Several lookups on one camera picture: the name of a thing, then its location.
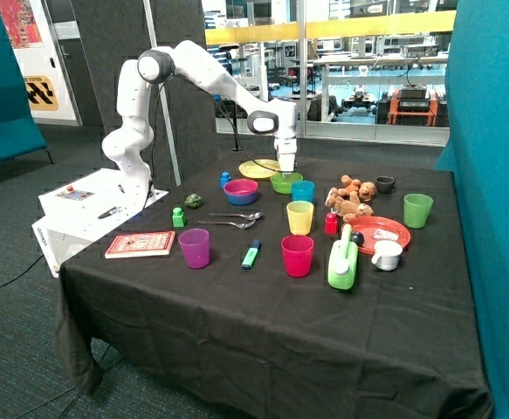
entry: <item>teddy bear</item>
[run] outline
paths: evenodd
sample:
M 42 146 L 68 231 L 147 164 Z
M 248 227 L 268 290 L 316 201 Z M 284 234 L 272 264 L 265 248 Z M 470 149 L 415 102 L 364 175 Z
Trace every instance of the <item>teddy bear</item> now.
M 361 203 L 357 191 L 347 192 L 347 188 L 332 188 L 325 205 L 337 211 L 344 222 L 358 216 L 372 216 L 374 211 L 369 205 Z
M 341 177 L 341 183 L 343 183 L 343 188 L 347 193 L 357 192 L 359 198 L 367 203 L 376 193 L 376 187 L 372 182 L 361 182 L 359 179 L 351 179 L 348 175 L 343 175 Z

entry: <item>black cup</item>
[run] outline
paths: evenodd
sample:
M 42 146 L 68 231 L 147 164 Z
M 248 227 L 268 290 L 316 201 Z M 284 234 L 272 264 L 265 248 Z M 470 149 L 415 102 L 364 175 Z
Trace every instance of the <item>black cup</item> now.
M 396 179 L 390 176 L 378 176 L 375 183 L 379 194 L 389 194 L 396 184 Z

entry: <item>green bowl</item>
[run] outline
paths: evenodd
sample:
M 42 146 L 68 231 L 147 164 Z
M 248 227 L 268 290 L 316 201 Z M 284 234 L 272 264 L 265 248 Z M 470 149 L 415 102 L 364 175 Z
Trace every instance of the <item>green bowl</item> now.
M 272 175 L 270 178 L 272 181 L 273 190 L 275 190 L 279 194 L 289 195 L 291 194 L 291 185 L 295 182 L 302 181 L 303 175 L 301 173 L 291 173 L 290 175 L 285 175 L 281 173 L 276 173 Z

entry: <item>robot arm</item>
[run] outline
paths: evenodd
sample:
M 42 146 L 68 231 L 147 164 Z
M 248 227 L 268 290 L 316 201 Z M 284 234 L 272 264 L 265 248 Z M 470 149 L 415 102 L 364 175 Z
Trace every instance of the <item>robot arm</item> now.
M 149 165 L 140 152 L 153 140 L 148 111 L 151 86 L 178 75 L 205 92 L 233 99 L 248 113 L 248 128 L 254 134 L 274 134 L 282 172 L 292 173 L 297 153 L 297 106 L 292 101 L 255 98 L 225 71 L 207 51 L 191 41 L 176 48 L 157 47 L 144 52 L 137 60 L 124 63 L 118 84 L 116 110 L 122 127 L 110 133 L 102 143 L 105 155 L 124 173 L 127 197 L 143 202 L 151 188 Z
M 171 75 L 178 75 L 209 94 L 231 98 L 248 113 L 248 128 L 254 134 L 274 134 L 281 171 L 294 171 L 297 153 L 294 102 L 281 99 L 263 102 L 255 98 L 216 59 L 191 41 L 183 41 L 174 49 L 162 46 L 144 52 L 138 59 L 138 72 L 148 83 L 161 84 Z

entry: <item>red book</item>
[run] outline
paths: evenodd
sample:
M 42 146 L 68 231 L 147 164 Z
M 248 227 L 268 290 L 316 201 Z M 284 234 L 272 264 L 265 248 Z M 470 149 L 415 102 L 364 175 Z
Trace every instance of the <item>red book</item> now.
M 105 258 L 138 258 L 168 255 L 175 240 L 174 231 L 133 233 L 117 236 L 105 253 Z

